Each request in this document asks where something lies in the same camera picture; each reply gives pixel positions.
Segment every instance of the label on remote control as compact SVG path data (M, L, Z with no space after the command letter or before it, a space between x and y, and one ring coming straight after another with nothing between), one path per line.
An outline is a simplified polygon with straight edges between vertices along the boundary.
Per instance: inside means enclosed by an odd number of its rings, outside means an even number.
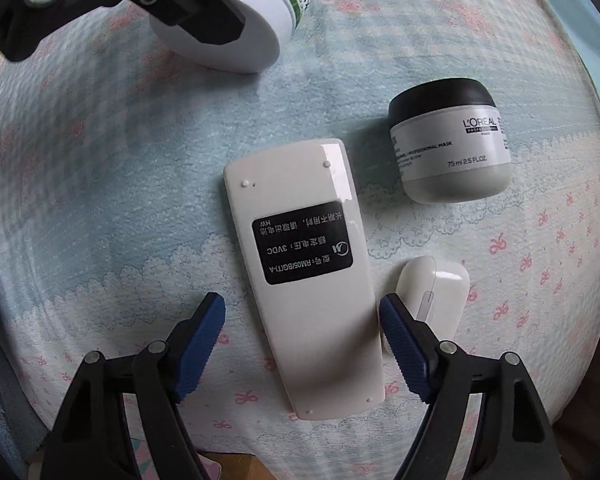
M353 265L347 221L339 200L258 218L251 227L270 285Z

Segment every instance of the black lid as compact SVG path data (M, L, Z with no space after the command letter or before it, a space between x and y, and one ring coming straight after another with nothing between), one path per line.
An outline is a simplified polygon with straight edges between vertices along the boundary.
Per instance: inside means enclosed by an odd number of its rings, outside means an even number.
M495 107L493 98L475 79L453 77L429 81L405 90L389 103L389 128L427 112L452 106L487 105Z

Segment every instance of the remote control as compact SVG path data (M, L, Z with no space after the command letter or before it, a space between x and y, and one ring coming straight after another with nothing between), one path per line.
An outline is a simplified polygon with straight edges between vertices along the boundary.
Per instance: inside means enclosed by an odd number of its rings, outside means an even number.
M251 288L292 406L341 418L384 400L376 297L349 161L305 140L224 168Z

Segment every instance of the blue rubber pad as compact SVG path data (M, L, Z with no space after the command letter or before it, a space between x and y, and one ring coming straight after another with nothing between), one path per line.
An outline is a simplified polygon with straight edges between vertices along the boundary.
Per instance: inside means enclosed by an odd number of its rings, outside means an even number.
M173 391L177 402L198 387L206 362L224 325L224 314L224 299L215 294L176 366L178 380Z
M410 392L422 402L431 402L433 389L429 386L429 363L410 330L396 311L396 306L385 296L380 301L380 325Z

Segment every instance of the green canister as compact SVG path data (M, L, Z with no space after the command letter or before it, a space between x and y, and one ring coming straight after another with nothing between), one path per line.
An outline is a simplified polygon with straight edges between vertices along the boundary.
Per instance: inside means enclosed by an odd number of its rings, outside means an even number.
M225 45L200 43L182 28L150 17L158 38L171 50L224 72L257 73L273 65L291 40L312 0L235 0L245 17L240 38Z

